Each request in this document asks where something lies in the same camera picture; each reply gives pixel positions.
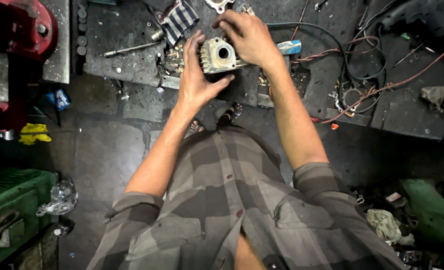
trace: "plaid shirt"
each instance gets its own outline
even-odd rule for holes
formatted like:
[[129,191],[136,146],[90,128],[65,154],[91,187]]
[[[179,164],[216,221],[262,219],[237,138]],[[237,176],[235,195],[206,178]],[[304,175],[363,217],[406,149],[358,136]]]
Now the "plaid shirt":
[[181,146],[165,201],[115,201],[88,269],[233,269],[241,229],[267,269],[405,269],[328,163],[286,185],[279,156],[237,127]]

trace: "power drill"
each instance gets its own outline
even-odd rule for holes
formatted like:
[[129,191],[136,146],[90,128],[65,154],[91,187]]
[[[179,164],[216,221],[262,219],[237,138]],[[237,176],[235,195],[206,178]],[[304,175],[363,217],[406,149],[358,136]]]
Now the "power drill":
[[425,36],[431,47],[444,52],[444,0],[410,0],[387,13],[379,25],[387,32],[398,22],[410,24],[418,20],[427,27]]

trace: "dirty floor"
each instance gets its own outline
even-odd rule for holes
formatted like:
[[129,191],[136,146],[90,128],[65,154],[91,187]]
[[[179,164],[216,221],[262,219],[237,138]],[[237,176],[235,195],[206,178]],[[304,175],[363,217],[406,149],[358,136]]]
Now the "dirty floor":
[[[102,77],[82,75],[71,82],[65,90],[72,103],[61,112],[62,125],[83,131],[53,134],[50,143],[32,146],[0,140],[0,166],[56,170],[75,181],[79,201],[67,217],[76,225],[60,238],[59,268],[77,270],[85,269],[95,253],[104,233],[105,213],[160,134],[177,92],[126,84],[123,91],[129,99],[122,101],[119,89]],[[217,116],[229,106],[229,102],[211,101],[197,117],[213,129]],[[49,130],[59,129],[46,118],[44,122]],[[272,144],[282,157],[282,176],[290,183],[292,172],[279,141],[274,110],[245,106],[235,124]],[[444,179],[444,144],[344,123],[337,130],[316,127],[332,166],[347,185],[407,177]]]

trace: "yellow glove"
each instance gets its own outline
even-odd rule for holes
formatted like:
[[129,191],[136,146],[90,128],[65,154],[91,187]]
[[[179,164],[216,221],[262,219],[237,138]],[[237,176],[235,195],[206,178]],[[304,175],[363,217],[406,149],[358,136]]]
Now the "yellow glove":
[[[27,125],[23,127],[20,132],[44,132],[44,131],[48,131],[47,126],[45,126],[44,124],[27,123]],[[24,143],[25,145],[32,145],[35,144],[36,140],[50,142],[52,138],[50,138],[47,134],[21,135],[18,142]]]

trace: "foot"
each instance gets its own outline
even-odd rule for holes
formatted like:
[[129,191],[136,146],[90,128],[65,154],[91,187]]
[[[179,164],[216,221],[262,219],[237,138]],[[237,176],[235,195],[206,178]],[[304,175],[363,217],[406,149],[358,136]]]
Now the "foot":
[[233,122],[242,114],[242,105],[234,103],[222,116],[226,115]]
[[202,124],[199,123],[198,120],[193,120],[192,123],[190,123],[190,132],[196,133],[204,130],[205,130],[204,126],[202,126]]

